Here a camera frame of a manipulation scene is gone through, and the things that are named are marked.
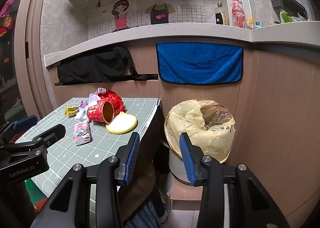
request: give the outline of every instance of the kitchen backsplash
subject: kitchen backsplash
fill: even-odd
[[[219,0],[90,0],[88,38],[156,23],[215,23],[214,9],[218,2]]]

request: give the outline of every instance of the yellow plastic bag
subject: yellow plastic bag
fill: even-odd
[[[186,132],[193,145],[220,163],[229,155],[236,131],[232,114],[212,100],[187,100],[170,110],[164,131],[171,149],[182,159],[179,137]]]

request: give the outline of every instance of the trash bin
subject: trash bin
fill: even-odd
[[[186,132],[193,145],[223,163],[231,149],[236,122],[232,114],[215,101],[187,100],[172,107],[165,119],[164,131],[174,152],[169,154],[170,170],[180,181],[189,183],[180,152],[180,134]]]

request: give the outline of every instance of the blue gripper pad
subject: blue gripper pad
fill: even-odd
[[[204,156],[201,148],[191,143],[186,132],[180,135],[179,144],[186,174],[191,185],[204,185],[203,176],[206,176],[206,170],[200,165],[200,160]]]
[[[134,167],[137,162],[138,152],[139,152],[139,148],[140,148],[140,136],[137,132],[132,133],[130,140],[128,142],[128,145],[130,144],[131,139],[133,139],[134,142],[131,147],[127,163],[125,165],[124,181],[125,181],[126,185],[128,185],[130,183],[130,181],[132,180]]]
[[[196,184],[195,166],[192,161],[192,158],[185,140],[186,138],[189,139],[189,137],[185,137],[185,135],[183,134],[184,133],[180,135],[180,139],[179,139],[180,151],[182,154],[182,160],[183,160],[184,167],[186,169],[188,180],[191,182],[191,185],[194,186]]]
[[[35,126],[38,123],[38,118],[35,115],[24,118],[20,121],[15,122],[13,125],[12,132],[13,133],[21,133],[26,132],[31,127]]]

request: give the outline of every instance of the small jar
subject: small jar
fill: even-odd
[[[254,19],[247,18],[247,29],[250,29],[250,30],[254,29]]]

